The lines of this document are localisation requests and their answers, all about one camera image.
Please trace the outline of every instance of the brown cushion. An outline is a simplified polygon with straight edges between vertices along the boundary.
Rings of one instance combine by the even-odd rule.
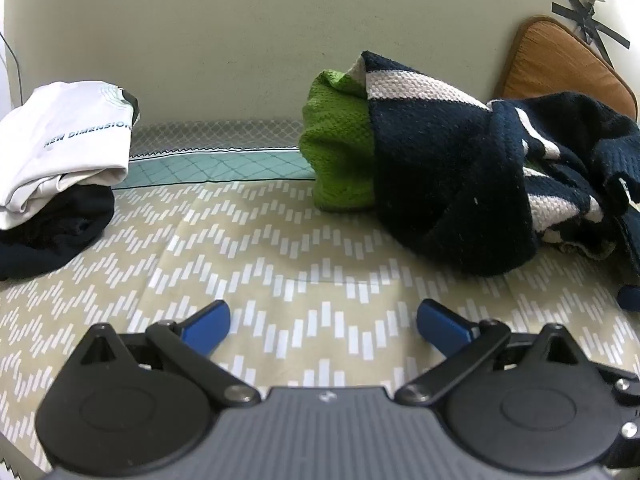
[[[636,97],[609,65],[561,23],[535,16],[520,26],[494,98],[522,99],[563,91],[587,94],[638,118]]]

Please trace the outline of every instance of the mattress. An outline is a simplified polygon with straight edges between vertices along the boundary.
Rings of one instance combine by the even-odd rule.
[[[590,358],[640,372],[636,322],[605,264],[543,248],[503,276],[463,276],[403,249],[370,215],[318,211],[299,153],[249,155],[133,163],[100,241],[63,269],[0,285],[0,430],[39,468],[34,411],[91,324],[140,332],[215,299],[232,323],[212,360],[263,394],[280,384],[392,393],[442,359],[415,329],[423,298],[519,332],[561,322]]]

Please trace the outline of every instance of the green knit fabric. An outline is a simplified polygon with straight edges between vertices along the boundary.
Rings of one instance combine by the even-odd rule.
[[[372,207],[373,132],[364,86],[349,75],[325,70],[311,85],[302,116],[300,153],[316,172],[316,207]]]

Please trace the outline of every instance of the wire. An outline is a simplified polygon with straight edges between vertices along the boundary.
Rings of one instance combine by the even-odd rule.
[[[0,38],[2,38],[2,41],[4,41],[4,44],[9,49],[9,52],[11,53],[15,61],[15,67],[18,72],[18,87],[20,88],[20,106],[22,106],[24,104],[24,100],[22,98],[22,76],[20,75],[20,63],[18,63],[18,58],[15,57],[14,50],[11,48],[11,45],[8,43],[8,41],[4,38],[4,34],[2,34],[2,32],[0,32]]]

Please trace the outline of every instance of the bed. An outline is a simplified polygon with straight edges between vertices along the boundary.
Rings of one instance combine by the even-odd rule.
[[[501,81],[504,95],[513,85]],[[610,262],[543,248],[505,275],[464,276],[403,249],[369,214],[316,209],[295,149],[158,151],[133,154],[98,243],[56,272],[0,285],[0,431],[12,444],[2,458],[25,464],[23,478],[37,470],[15,450],[49,467],[34,412],[91,324],[140,332],[215,299],[232,323],[212,359],[263,394],[277,384],[392,393],[442,359],[415,329],[424,298],[518,332],[563,323],[591,359],[640,374],[638,324],[616,303],[621,274]]]

